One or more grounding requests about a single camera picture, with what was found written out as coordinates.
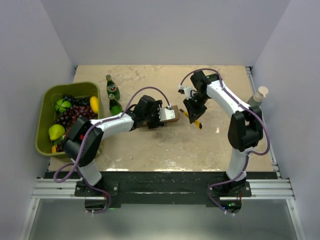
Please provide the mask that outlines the brown cardboard express box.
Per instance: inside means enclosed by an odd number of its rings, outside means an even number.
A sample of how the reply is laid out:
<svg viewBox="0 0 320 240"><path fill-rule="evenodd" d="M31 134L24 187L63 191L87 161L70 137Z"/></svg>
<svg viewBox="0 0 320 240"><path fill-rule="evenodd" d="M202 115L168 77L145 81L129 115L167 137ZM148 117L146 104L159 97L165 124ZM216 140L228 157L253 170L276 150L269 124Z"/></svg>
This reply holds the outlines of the brown cardboard express box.
<svg viewBox="0 0 320 240"><path fill-rule="evenodd" d="M174 105L170 109L168 107L159 107L149 121L143 123L144 127L159 128L165 127L167 123L177 122L180 119L178 106Z"/></svg>

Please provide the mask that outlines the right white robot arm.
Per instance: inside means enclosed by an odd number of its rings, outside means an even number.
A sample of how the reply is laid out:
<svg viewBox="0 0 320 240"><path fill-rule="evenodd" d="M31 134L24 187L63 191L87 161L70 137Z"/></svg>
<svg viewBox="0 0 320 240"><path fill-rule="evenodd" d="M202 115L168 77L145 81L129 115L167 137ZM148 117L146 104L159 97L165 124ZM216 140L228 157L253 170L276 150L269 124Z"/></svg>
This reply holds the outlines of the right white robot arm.
<svg viewBox="0 0 320 240"><path fill-rule="evenodd" d="M254 148L267 131L258 106L241 101L227 87L217 70L210 75L206 75L205 71L206 68L200 68L188 73L192 86L186 87L181 83L178 92L185 96L183 104L191 124L206 112L209 100L215 101L229 117L227 138L232 151L226 170L227 180L222 189L227 196L233 197L241 190L239 182L247 176L250 154L255 153Z"/></svg>

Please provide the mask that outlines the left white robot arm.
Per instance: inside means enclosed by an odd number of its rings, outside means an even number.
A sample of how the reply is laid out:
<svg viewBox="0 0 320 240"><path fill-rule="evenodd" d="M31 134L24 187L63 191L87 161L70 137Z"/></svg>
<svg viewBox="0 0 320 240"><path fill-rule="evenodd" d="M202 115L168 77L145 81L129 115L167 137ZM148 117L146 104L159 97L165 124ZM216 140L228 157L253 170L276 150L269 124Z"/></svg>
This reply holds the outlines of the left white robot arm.
<svg viewBox="0 0 320 240"><path fill-rule="evenodd" d="M133 109L124 110L115 116L88 120L80 117L61 143L66 155L78 172L87 181L86 191L99 196L104 190L101 173L95 157L102 140L122 132L130 132L147 126L149 129L163 127L160 120L161 100L143 95Z"/></svg>

